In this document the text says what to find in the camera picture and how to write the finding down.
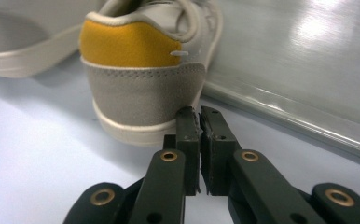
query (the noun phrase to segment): white rubber sole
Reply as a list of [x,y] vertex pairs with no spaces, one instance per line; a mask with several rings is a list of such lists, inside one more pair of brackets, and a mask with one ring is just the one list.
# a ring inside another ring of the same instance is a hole
[[30,77],[59,63],[78,48],[81,25],[25,49],[0,52],[0,77]]
[[163,136],[165,134],[176,133],[175,119],[159,125],[129,126],[115,123],[106,117],[96,105],[95,101],[93,101],[93,108],[104,130],[118,141],[127,144],[139,147],[159,146],[163,143]]

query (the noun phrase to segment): white table surface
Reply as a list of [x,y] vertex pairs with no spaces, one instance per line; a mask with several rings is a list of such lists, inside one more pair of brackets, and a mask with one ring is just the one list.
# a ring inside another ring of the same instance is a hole
[[[78,55],[37,77],[0,77],[0,223],[62,223],[100,182],[128,187],[158,147],[111,138],[93,112]],[[262,152],[289,182],[311,192],[333,182],[360,195],[360,159],[270,121],[202,97],[221,111],[242,147]],[[231,223],[226,197],[187,197],[185,223]]]

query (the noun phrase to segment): yellow heel tab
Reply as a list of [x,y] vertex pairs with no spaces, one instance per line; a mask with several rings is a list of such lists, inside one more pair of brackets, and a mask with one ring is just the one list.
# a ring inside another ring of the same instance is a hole
[[181,43],[143,21],[110,26],[86,20],[79,48],[85,60],[99,65],[166,67],[180,63],[171,52],[181,50]]

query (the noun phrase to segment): screw hole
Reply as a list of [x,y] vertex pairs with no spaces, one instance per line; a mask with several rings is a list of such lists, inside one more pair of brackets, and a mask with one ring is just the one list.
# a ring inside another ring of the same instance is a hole
[[177,159],[177,154],[171,151],[164,152],[160,154],[160,158],[163,161],[175,161]]
[[96,206],[110,203],[115,197],[112,189],[98,189],[90,196],[90,203]]
[[224,135],[217,135],[215,138],[216,138],[216,139],[220,139],[220,140],[224,140],[224,139],[226,139],[227,137],[224,136]]
[[162,221],[162,215],[160,213],[150,213],[147,216],[148,223],[160,223]]
[[345,207],[351,207],[354,205],[354,200],[347,193],[338,189],[328,189],[325,191],[325,196],[333,203],[339,204]]
[[303,215],[300,215],[298,213],[293,213],[293,214],[290,215],[290,217],[297,224],[306,224],[306,223],[308,223],[306,218]]
[[258,161],[258,155],[255,152],[251,151],[243,152],[242,158],[246,161]]

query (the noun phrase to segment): white sneaker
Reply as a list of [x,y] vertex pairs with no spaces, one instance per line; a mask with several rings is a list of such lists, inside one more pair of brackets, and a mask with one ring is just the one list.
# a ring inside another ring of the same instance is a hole
[[93,105],[120,141],[156,146],[197,105],[222,31],[211,0],[109,0],[80,36]]
[[29,77],[78,48],[85,14],[102,0],[0,0],[0,76]]

